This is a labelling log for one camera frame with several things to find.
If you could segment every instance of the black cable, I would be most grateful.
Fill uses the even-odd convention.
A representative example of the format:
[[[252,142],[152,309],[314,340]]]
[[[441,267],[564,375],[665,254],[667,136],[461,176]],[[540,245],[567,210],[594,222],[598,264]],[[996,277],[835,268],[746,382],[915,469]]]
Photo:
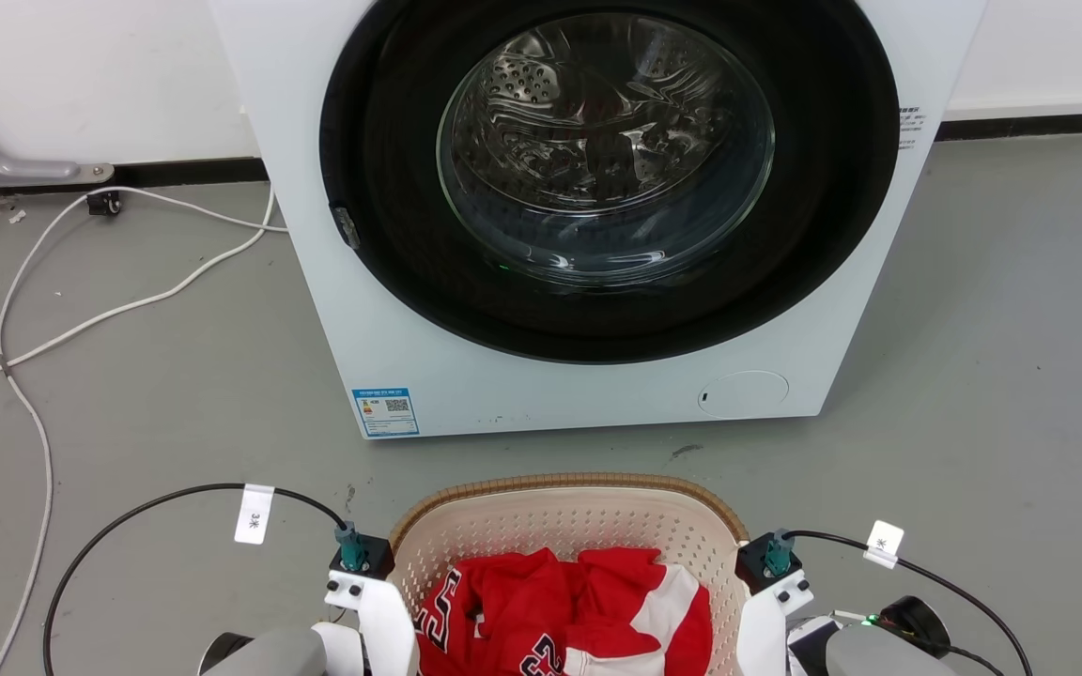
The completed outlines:
[[[184,488],[182,491],[174,491],[169,493],[169,495],[162,495],[158,500],[146,502],[145,504],[128,511],[123,516],[120,516],[116,521],[111,521],[106,528],[100,530],[94,538],[90,539],[90,542],[82,547],[81,552],[78,552],[78,556],[74,557],[72,564],[65,569],[65,574],[61,575],[61,582],[57,582],[56,591],[53,592],[53,599],[48,602],[48,615],[44,615],[44,629],[43,629],[43,640],[41,642],[41,653],[43,655],[44,662],[44,676],[54,676],[53,673],[53,621],[56,619],[56,605],[61,604],[61,595],[65,594],[65,586],[68,585],[69,579],[74,578],[74,571],[78,569],[78,566],[82,562],[82,559],[90,554],[90,549],[93,549],[95,544],[98,544],[100,540],[103,540],[119,527],[129,518],[133,518],[137,514],[143,513],[143,511],[148,511],[155,508],[162,503],[168,503],[169,501],[176,500],[176,498],[183,498],[185,495],[193,495],[195,493],[207,493],[209,491],[243,491],[245,483],[204,483],[201,487]],[[319,511],[322,511],[328,518],[333,519],[337,526],[344,526],[344,521],[340,518],[339,514],[334,513],[330,508],[327,508],[322,503],[313,501],[312,498],[296,493],[295,491],[288,491],[286,488],[275,488],[275,495],[285,495],[287,498],[293,498],[293,500],[300,501],[301,503],[314,506]]]
[[[905,629],[901,629],[899,628],[899,626],[896,626],[894,624],[881,624],[880,626],[881,628],[888,629],[888,632],[896,634],[897,637],[905,638],[906,641],[913,644],[913,646],[919,647],[919,649],[923,650],[944,649],[947,651],[952,651],[952,653],[961,655],[961,658],[966,658],[969,659],[972,662],[979,663],[985,668],[987,668],[988,672],[994,673],[995,676],[1004,676],[1004,672],[1001,672],[1000,668],[997,668],[995,665],[993,665],[991,662],[988,662],[988,660],[982,659],[978,654],[973,653],[973,651],[965,651],[963,649],[959,649],[959,647],[949,645],[944,646],[941,644],[926,641],[924,640],[924,638],[914,637],[913,634],[909,634],[905,632]]]
[[[854,547],[856,549],[862,549],[862,552],[867,552],[867,544],[859,543],[857,540],[850,540],[849,538],[843,538],[842,535],[834,535],[832,533],[821,533],[819,530],[790,530],[784,534],[784,538],[808,538],[815,540],[829,540],[829,542],[831,543],[846,544],[846,546]],[[1026,658],[1026,649],[1022,649],[1021,641],[1017,640],[1017,635],[1013,633],[1013,629],[1008,628],[1008,625],[1005,624],[1004,620],[1000,619],[1000,615],[997,615],[995,612],[992,612],[991,608],[988,608],[987,605],[985,605],[982,601],[976,599],[975,596],[971,594],[971,592],[963,589],[959,585],[954,585],[953,582],[946,580],[944,576],[940,576],[940,574],[928,572],[928,570],[921,568],[920,566],[913,564],[913,561],[901,558],[898,559],[898,564],[899,566],[905,566],[905,568],[911,570],[911,572],[921,574],[921,576],[927,578],[933,582],[936,582],[937,585],[948,587],[948,589],[954,592],[954,594],[963,596],[963,598],[965,598],[971,605],[974,605],[975,608],[978,608],[980,611],[982,611],[984,615],[988,615],[989,619],[992,620],[992,622],[995,622],[997,626],[1000,626],[1000,632],[1004,633],[1005,637],[1008,638],[1008,642],[1013,644],[1013,650],[1017,651],[1017,658],[1021,660],[1021,668],[1022,671],[1026,672],[1026,676],[1034,676],[1033,667],[1029,666],[1029,659]]]

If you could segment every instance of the white cable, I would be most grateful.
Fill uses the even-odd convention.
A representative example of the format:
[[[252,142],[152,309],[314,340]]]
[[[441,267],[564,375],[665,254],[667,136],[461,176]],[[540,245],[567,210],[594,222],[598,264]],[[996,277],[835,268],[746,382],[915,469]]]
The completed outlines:
[[[79,323],[78,326],[74,327],[74,329],[66,331],[61,335],[57,335],[57,337],[52,339],[52,341],[44,343],[42,346],[36,347],[35,350],[30,350],[26,355],[21,356],[21,358],[9,360],[9,362],[5,362],[8,363],[8,368],[16,366],[17,363],[25,362],[25,360],[34,358],[34,356],[39,355],[42,352],[52,349],[52,347],[55,347],[56,345],[60,345],[61,343],[68,341],[68,339],[74,337],[75,335],[81,333],[82,331],[85,331],[87,329],[90,329],[91,326],[110,319],[111,317],[115,317],[118,314],[126,313],[128,310],[132,310],[137,307],[142,307],[142,305],[157,303],[158,301],[168,299],[170,295],[176,294],[176,292],[180,292],[184,288],[189,286],[192,281],[196,281],[199,275],[207,273],[208,269],[211,269],[211,267],[220,264],[220,262],[227,261],[227,259],[230,259],[232,256],[237,255],[237,253],[243,252],[249,247],[253,247],[253,244],[256,244],[258,240],[261,239],[262,235],[266,234],[266,230],[270,231],[287,230],[287,228],[285,227],[269,227],[269,218],[274,214],[274,185],[270,185],[269,187],[269,200],[266,201],[266,215],[261,220],[261,225],[247,223],[243,222],[243,220],[237,220],[235,217],[225,217],[222,214],[215,213],[215,211],[206,210],[202,209],[202,207],[189,204],[186,202],[182,202],[180,200],[172,200],[172,198],[169,197],[155,196],[154,193],[146,193],[143,191],[143,189],[120,188],[120,187],[100,188],[87,193],[87,196],[93,196],[95,193],[106,193],[108,191],[108,189],[120,189],[120,191],[124,193],[136,193],[140,196],[149,196],[158,198],[158,200],[161,200],[163,202],[171,202],[174,204],[188,207],[192,210],[201,211],[201,213],[211,215],[212,217],[226,220],[226,222],[228,223],[256,227],[258,234],[250,237],[243,244],[240,244],[235,249],[228,250],[228,252],[220,253],[219,256],[215,256],[214,259],[207,261],[206,264],[202,264],[188,278],[184,279],[184,281],[182,281],[180,286],[171,288],[171,290],[164,292],[164,294],[150,295],[147,299],[142,301],[136,301],[135,303],[120,305],[120,307],[103,313],[98,317],[94,317],[94,319]],[[48,227],[44,228],[43,234],[39,236],[39,240],[36,240],[36,246],[31,249],[31,252],[27,253],[27,257],[25,257],[25,261],[23,261],[23,265],[18,266],[18,273],[16,273],[16,277],[14,277],[14,281],[11,283],[11,288],[8,291],[8,296],[5,296],[5,300],[3,301],[3,312],[0,313],[0,358],[1,356],[3,356],[3,322],[5,320],[5,317],[8,317],[8,309],[11,307],[11,300],[14,296],[14,292],[16,292],[16,287],[18,286],[18,279],[23,277],[27,264],[31,262],[31,257],[32,255],[35,255],[36,250],[39,249],[39,243],[43,242],[44,236],[47,236],[49,231],[51,231],[53,227],[57,224],[57,222],[60,222],[65,216],[65,214],[69,213],[69,211],[74,209],[74,207],[81,203],[82,201],[85,201],[87,196],[78,197],[76,201],[72,201],[72,203],[69,204],[68,207],[65,207],[65,210],[62,211],[60,214],[57,214],[56,218],[53,218],[53,222],[51,224],[48,224]],[[8,637],[5,637],[5,639],[3,640],[3,648],[0,650],[0,671],[1,668],[3,668],[3,662],[8,658],[9,651],[11,651],[11,644],[14,642],[14,637],[16,637],[16,634],[18,633],[18,625],[23,622],[23,615],[25,615],[25,611],[27,610],[27,602],[31,599],[31,592],[36,586],[36,573],[39,572],[39,560],[41,559],[41,555],[43,555],[44,543],[48,540],[48,523],[49,521],[51,521],[51,517],[53,514],[53,451],[51,448],[49,448],[48,433],[44,430],[44,424],[41,423],[41,420],[39,420],[39,414],[38,412],[36,412],[35,407],[31,406],[31,402],[27,401],[27,397],[25,397],[25,394],[23,394],[23,389],[18,388],[18,384],[16,381],[14,381],[14,377],[11,375],[11,373],[8,373],[8,382],[11,385],[11,388],[14,389],[14,394],[16,394],[18,400],[22,401],[23,406],[25,406],[25,408],[27,409],[27,412],[30,412],[31,420],[36,423],[36,432],[39,433],[39,441],[41,441],[41,445],[43,446],[44,449],[44,513],[41,517],[41,521],[39,521],[39,535],[38,538],[36,538],[36,552],[34,553],[31,558],[31,569],[29,570],[29,572],[27,572],[27,581],[25,582],[25,591],[23,591],[23,598],[18,599],[18,608],[16,610],[16,615],[14,615],[14,620],[11,622],[11,629],[8,629]]]

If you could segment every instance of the front-loading washing machine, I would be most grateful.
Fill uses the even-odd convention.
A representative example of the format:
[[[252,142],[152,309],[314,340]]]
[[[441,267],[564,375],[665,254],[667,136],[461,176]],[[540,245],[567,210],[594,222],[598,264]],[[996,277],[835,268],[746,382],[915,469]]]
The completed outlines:
[[[367,438],[821,410],[985,0],[213,0]]]

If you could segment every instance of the laundry basket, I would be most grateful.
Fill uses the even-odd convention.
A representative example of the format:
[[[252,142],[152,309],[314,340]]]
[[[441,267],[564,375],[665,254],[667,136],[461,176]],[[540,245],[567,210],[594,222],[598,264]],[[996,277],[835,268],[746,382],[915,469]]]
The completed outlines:
[[[709,673],[739,673],[734,651],[749,591],[734,574],[745,527],[690,480],[644,474],[546,474],[485,480],[425,498],[391,533],[394,582],[415,615],[460,560],[550,547],[563,560],[604,547],[656,547],[660,564],[687,567],[708,587]]]

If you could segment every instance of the teal connector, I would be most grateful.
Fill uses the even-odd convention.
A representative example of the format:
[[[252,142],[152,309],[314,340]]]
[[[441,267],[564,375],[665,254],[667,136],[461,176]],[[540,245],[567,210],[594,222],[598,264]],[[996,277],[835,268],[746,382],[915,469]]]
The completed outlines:
[[[365,570],[369,566],[366,547],[361,544],[361,535],[353,528],[353,521],[337,527],[337,544],[340,544],[340,565],[345,570]]]
[[[784,533],[787,533],[784,528],[774,532],[774,538],[767,543],[767,552],[763,557],[763,564],[773,578],[787,574],[787,570],[791,569],[791,547],[794,547],[795,539],[784,538]]]

